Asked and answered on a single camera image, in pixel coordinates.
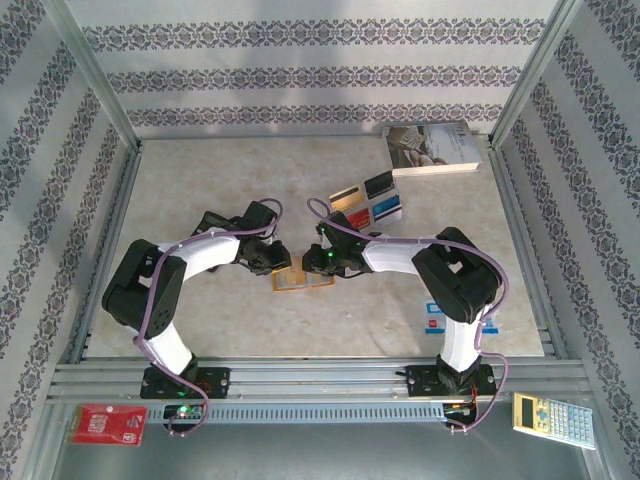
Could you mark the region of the black card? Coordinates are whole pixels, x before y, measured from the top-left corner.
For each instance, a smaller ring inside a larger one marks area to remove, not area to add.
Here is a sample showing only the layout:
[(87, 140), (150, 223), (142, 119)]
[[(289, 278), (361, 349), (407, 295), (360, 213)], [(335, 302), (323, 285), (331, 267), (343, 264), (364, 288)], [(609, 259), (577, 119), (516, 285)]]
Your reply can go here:
[(369, 200), (395, 188), (391, 171), (386, 171), (364, 181), (364, 189)]

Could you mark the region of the orange card holder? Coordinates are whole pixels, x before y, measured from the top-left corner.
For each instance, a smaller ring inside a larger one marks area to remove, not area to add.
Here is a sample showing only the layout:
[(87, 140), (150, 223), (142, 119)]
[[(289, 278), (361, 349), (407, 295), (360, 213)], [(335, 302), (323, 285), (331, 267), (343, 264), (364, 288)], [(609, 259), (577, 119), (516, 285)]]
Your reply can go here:
[(335, 281), (331, 276), (306, 272), (302, 269), (302, 256), (291, 256), (291, 265), (271, 274), (274, 292), (297, 291), (309, 288), (332, 286)]

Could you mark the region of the aluminium frame post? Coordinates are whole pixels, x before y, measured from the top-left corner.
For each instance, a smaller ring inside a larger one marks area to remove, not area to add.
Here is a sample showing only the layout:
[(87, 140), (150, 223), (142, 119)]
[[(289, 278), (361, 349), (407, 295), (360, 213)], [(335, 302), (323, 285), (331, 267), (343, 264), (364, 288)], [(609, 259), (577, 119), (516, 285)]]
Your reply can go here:
[(539, 41), (526, 61), (513, 91), (488, 136), (491, 147), (499, 147), (504, 142), (583, 3), (584, 0), (557, 1)]
[(66, 0), (41, 0), (41, 2), (120, 138), (129, 149), (138, 150), (141, 140), (135, 133), (68, 3)]

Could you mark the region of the gold card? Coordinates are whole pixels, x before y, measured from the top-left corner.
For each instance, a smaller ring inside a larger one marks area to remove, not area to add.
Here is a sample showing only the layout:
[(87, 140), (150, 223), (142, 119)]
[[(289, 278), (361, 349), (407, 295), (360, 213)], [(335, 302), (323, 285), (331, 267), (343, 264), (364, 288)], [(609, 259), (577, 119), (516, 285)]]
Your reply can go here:
[(345, 211), (362, 204), (364, 202), (364, 196), (361, 187), (359, 185), (353, 185), (332, 194), (329, 197), (329, 202), (333, 210)]

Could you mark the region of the aluminium mounting rail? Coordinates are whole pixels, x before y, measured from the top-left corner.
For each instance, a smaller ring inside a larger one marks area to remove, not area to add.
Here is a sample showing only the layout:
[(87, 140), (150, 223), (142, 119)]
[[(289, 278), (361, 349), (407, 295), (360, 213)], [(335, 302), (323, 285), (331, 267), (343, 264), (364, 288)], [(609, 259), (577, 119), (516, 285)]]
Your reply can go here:
[[(230, 403), (408, 402), (402, 374), (409, 365), (430, 358), (205, 358), (202, 367), (230, 370)], [(581, 403), (593, 397), (580, 360), (516, 357), (504, 368), (488, 362), (494, 373), (507, 374), (502, 389)], [(141, 358), (90, 358), (54, 369), (46, 401), (54, 403), (138, 402), (148, 362)]]

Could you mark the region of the blue white card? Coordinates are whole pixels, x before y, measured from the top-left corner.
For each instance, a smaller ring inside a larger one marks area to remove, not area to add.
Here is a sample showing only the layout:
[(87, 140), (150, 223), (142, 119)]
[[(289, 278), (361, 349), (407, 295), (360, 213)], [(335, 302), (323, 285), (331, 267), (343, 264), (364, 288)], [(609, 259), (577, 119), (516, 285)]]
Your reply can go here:
[(381, 200), (372, 206), (373, 219), (376, 224), (387, 225), (402, 218), (403, 205), (398, 194)]

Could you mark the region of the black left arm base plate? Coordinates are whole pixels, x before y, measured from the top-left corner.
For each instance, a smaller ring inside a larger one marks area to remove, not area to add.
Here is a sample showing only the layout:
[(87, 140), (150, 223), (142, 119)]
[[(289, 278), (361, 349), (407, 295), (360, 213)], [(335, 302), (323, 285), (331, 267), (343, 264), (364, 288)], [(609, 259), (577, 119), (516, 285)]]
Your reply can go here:
[[(225, 399), (230, 384), (230, 370), (222, 367), (196, 367), (189, 381), (203, 390), (209, 399)], [(156, 367), (148, 367), (140, 387), (142, 399), (198, 399), (201, 395), (176, 382)]]

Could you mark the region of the red card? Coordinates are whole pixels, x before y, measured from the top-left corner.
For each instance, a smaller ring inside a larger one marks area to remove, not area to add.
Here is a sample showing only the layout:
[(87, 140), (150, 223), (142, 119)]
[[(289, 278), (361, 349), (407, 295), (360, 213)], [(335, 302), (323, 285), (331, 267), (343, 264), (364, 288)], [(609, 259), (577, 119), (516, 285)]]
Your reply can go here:
[(344, 211), (344, 215), (349, 224), (362, 231), (367, 229), (372, 224), (371, 211), (368, 206), (356, 206)]

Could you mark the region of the yellow grey calculator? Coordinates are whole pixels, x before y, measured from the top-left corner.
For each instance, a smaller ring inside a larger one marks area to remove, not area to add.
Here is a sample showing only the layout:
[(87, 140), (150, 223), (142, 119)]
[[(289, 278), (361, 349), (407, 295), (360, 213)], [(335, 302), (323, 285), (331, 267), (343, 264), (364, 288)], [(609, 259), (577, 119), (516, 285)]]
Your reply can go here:
[(546, 440), (595, 450), (593, 411), (588, 407), (513, 393), (513, 429)]

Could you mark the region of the paperback book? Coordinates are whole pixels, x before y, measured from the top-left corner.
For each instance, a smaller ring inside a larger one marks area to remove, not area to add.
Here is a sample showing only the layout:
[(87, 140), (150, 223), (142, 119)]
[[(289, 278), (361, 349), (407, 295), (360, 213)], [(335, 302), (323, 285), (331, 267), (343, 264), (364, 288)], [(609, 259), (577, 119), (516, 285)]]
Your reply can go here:
[(382, 140), (394, 177), (473, 172), (482, 163), (479, 144), (464, 121), (385, 127)]

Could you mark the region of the blue white paper packet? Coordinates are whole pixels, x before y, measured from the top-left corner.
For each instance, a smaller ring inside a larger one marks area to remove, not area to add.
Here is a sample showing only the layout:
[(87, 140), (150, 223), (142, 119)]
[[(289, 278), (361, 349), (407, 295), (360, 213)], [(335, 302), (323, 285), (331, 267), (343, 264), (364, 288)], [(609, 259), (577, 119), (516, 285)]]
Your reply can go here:
[[(440, 310), (435, 302), (427, 302), (425, 304), (426, 313), (426, 325), (425, 333), (439, 335), (444, 334), (446, 331), (446, 316)], [(483, 326), (483, 333), (485, 335), (498, 335), (499, 326), (493, 322), (491, 317), (485, 320)]]

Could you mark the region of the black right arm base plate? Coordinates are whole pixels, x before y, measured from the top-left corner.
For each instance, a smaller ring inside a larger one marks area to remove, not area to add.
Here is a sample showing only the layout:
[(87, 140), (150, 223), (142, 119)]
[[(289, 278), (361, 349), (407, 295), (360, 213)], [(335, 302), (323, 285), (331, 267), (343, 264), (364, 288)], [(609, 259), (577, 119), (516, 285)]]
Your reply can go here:
[(464, 374), (436, 365), (410, 365), (405, 369), (410, 397), (491, 396), (497, 391), (493, 369), (481, 364)]

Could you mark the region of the aluminium side rail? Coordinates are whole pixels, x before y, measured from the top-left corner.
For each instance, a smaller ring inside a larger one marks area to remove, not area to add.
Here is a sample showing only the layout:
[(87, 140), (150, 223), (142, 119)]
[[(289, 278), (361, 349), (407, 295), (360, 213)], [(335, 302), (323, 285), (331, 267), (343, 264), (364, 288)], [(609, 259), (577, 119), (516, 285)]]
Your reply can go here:
[(503, 204), (516, 256), (523, 275), (539, 336), (546, 356), (559, 360), (570, 359), (555, 318), (551, 301), (538, 268), (533, 244), (513, 183), (499, 152), (488, 149), (488, 159)]
[(123, 162), (122, 169), (113, 189), (109, 209), (105, 216), (102, 234), (97, 245), (96, 263), (92, 271), (89, 287), (72, 329), (67, 347), (67, 363), (80, 363), (90, 342), (94, 317), (101, 309), (101, 299), (109, 281), (109, 272), (121, 233), (127, 206), (144, 150), (142, 143), (131, 150)]

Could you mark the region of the clear sheet of cards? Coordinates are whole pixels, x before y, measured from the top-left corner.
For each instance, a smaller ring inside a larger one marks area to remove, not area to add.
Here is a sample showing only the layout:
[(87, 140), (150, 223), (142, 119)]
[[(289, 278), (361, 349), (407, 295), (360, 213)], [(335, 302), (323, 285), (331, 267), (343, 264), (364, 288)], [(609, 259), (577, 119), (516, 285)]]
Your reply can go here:
[(389, 192), (387, 192), (387, 193), (384, 193), (384, 194), (382, 194), (382, 195), (380, 195), (380, 196), (378, 196), (378, 197), (376, 197), (376, 198), (373, 198), (373, 199), (371, 199), (371, 200), (369, 200), (369, 199), (367, 198), (367, 195), (366, 195), (366, 192), (365, 192), (365, 189), (364, 189), (364, 182), (363, 182), (363, 183), (360, 183), (360, 184), (355, 184), (355, 185), (359, 185), (359, 186), (361, 187), (362, 192), (363, 192), (363, 196), (364, 196), (364, 202), (363, 202), (362, 204), (358, 205), (358, 206), (368, 206), (368, 207), (369, 207), (369, 209), (370, 209), (370, 211), (371, 211), (371, 217), (372, 217), (372, 224), (371, 224), (371, 226), (370, 226), (369, 228), (367, 228), (367, 229), (364, 229), (364, 230), (360, 231), (360, 232), (378, 232), (378, 231), (381, 231), (383, 228), (388, 227), (388, 226), (390, 226), (391, 224), (394, 224), (394, 223), (396, 223), (396, 222), (400, 221), (400, 220), (403, 218), (403, 214), (402, 214), (402, 218), (401, 218), (400, 220), (397, 220), (397, 221), (395, 221), (395, 222), (393, 222), (393, 223), (389, 223), (389, 224), (387, 224), (387, 225), (379, 225), (379, 224), (376, 224), (376, 223), (374, 222), (374, 219), (373, 219), (372, 206), (373, 206), (375, 203), (378, 203), (379, 201), (381, 201), (381, 200), (385, 200), (386, 198), (388, 198), (388, 197), (390, 197), (390, 196), (393, 196), (393, 195), (396, 195), (396, 194), (398, 194), (398, 195), (400, 196), (400, 192), (399, 192), (399, 190), (397, 189), (396, 185), (395, 185), (395, 188), (394, 188), (393, 190), (391, 190), (391, 191), (389, 191)]

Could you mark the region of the red flat packet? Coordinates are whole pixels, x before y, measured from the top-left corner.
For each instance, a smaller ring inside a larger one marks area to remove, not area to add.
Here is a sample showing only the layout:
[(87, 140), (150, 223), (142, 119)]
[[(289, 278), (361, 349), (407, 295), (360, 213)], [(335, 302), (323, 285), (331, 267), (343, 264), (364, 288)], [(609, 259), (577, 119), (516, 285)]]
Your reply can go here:
[(76, 407), (67, 433), (72, 444), (139, 446), (146, 426), (145, 407), (83, 404)]

